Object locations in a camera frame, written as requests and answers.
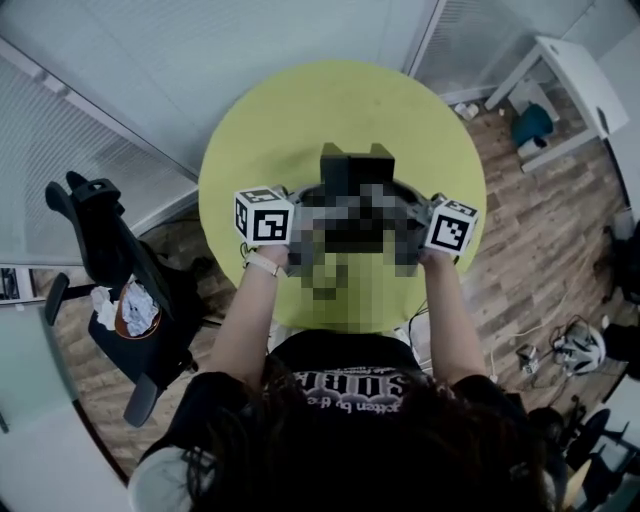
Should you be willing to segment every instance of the table top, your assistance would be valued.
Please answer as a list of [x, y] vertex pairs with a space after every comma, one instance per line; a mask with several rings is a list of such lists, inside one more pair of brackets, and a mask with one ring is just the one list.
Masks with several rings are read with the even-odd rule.
[[[207, 243], [234, 284], [242, 276], [233, 193], [259, 185], [289, 191], [320, 182], [325, 142], [368, 152], [379, 142], [395, 157], [394, 178], [425, 197], [442, 192], [480, 212], [474, 237], [458, 262], [465, 271], [484, 227], [482, 165], [455, 113], [422, 84], [396, 71], [355, 61], [318, 61], [271, 76], [229, 110], [202, 164], [200, 220]], [[336, 288], [314, 300], [300, 278], [281, 278], [280, 323], [305, 329], [383, 332], [409, 319], [425, 300], [424, 275], [396, 276], [392, 254], [327, 254], [313, 286]], [[336, 284], [336, 265], [339, 277]], [[347, 286], [344, 286], [346, 265]]]
[[582, 117], [601, 139], [629, 122], [615, 89], [584, 46], [542, 36], [536, 37], [536, 42]]

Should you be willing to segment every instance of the white helmet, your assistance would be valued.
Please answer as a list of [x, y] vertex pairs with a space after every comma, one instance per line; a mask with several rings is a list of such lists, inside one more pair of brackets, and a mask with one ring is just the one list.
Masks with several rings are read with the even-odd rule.
[[567, 375], [584, 375], [602, 364], [607, 355], [602, 335], [583, 321], [572, 323], [553, 345], [556, 360]]

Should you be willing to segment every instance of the wooden floor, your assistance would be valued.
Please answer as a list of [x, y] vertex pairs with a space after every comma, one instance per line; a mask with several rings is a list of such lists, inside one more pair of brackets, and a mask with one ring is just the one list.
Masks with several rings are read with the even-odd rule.
[[[553, 100], [565, 119], [557, 137], [579, 130], [581, 122], [566, 97], [557, 93]], [[567, 381], [547, 357], [534, 381], [524, 378], [515, 350], [529, 343], [546, 352], [554, 327], [576, 314], [593, 325], [599, 325], [605, 312], [623, 324], [636, 321], [635, 309], [622, 301], [619, 292], [611, 303], [601, 305], [608, 275], [594, 276], [592, 271], [592, 263], [607, 248], [603, 226], [624, 209], [621, 186], [599, 141], [575, 156], [523, 174], [509, 138], [509, 114], [481, 112], [467, 123], [484, 166], [488, 211], [479, 252], [463, 278], [464, 293], [484, 348], [487, 354], [493, 352], [501, 386], [520, 392], [528, 408], [553, 403], [565, 413], [574, 394], [593, 407], [623, 365], [607, 362], [600, 373]], [[182, 268], [196, 256], [213, 257], [197, 221], [159, 227], [143, 238]], [[54, 273], [35, 274], [38, 286], [46, 291]], [[72, 282], [86, 280], [82, 271], [71, 275]], [[201, 280], [199, 292], [213, 312], [210, 318], [222, 319], [234, 288], [217, 266]], [[143, 428], [130, 428], [122, 413], [133, 385], [88, 336], [90, 313], [88, 299], [64, 304], [55, 333], [82, 405], [116, 460], [131, 473], [144, 450], [164, 433], [190, 377], [181, 377], [169, 388]], [[537, 326], [542, 327], [513, 337]], [[206, 355], [216, 331], [205, 328], [197, 335], [192, 346], [196, 359]]]

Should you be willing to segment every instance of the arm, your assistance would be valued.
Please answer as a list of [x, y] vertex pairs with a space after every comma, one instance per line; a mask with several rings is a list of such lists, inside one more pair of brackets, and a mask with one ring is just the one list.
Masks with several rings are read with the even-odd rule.
[[462, 298], [458, 273], [451, 257], [425, 251], [424, 266], [433, 374], [450, 385], [471, 375], [486, 375], [480, 340]]
[[[284, 246], [261, 247], [258, 253], [281, 267], [287, 264]], [[208, 371], [224, 372], [260, 389], [277, 291], [275, 276], [255, 265], [246, 268], [211, 349]]]

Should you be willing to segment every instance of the white cube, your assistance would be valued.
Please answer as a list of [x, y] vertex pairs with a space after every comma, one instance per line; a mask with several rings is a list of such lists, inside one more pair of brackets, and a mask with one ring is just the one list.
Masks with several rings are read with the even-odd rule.
[[461, 256], [478, 223], [478, 210], [449, 199], [436, 206], [424, 246]]
[[234, 195], [234, 225], [250, 246], [288, 245], [294, 206], [269, 187], [240, 190]]

